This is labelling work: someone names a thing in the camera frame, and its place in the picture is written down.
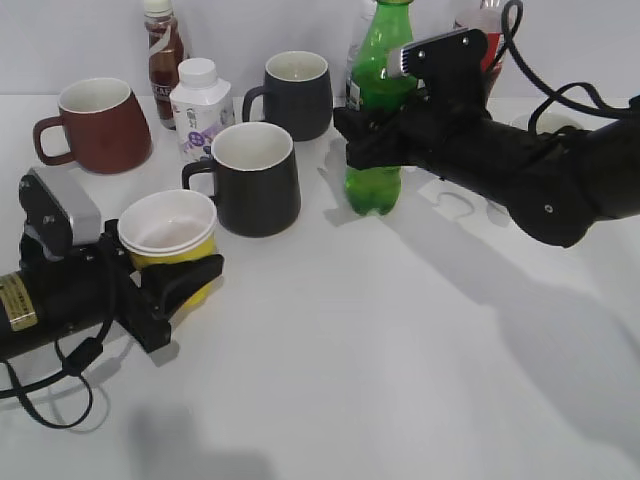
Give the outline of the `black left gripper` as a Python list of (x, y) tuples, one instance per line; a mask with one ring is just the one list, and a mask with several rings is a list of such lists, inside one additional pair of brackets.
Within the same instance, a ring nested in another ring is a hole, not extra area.
[(100, 354), (113, 323), (119, 323), (147, 353), (171, 341), (169, 319), (194, 295), (222, 275), (224, 257), (153, 264), (141, 270), (141, 284), (131, 279), (132, 264), (114, 235), (96, 243), (107, 276), (107, 308), (98, 333), (84, 341), (86, 354)]

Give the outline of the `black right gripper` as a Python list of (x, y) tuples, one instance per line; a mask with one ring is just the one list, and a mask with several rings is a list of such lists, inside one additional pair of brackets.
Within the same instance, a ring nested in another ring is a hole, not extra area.
[(356, 170), (417, 167), (458, 185), (500, 183), (500, 126), (485, 108), (417, 94), (396, 113), (333, 109)]

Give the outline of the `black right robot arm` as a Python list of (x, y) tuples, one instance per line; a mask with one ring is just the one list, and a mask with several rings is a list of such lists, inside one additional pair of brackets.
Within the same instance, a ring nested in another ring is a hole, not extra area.
[(536, 134), (499, 123), (481, 87), (452, 82), (416, 93), (396, 113), (337, 107), (346, 162), (415, 166), (504, 206), (532, 238), (564, 248), (596, 222), (639, 212), (639, 100), (597, 130)]

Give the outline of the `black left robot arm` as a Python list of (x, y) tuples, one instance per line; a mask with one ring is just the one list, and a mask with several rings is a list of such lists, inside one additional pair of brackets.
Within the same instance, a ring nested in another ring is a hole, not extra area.
[(224, 258), (156, 264), (140, 269), (108, 233), (56, 260), (42, 243), (23, 235), (20, 268), (1, 281), (1, 355), (30, 352), (108, 319), (121, 325), (147, 353), (171, 341), (173, 315), (201, 288), (221, 276)]

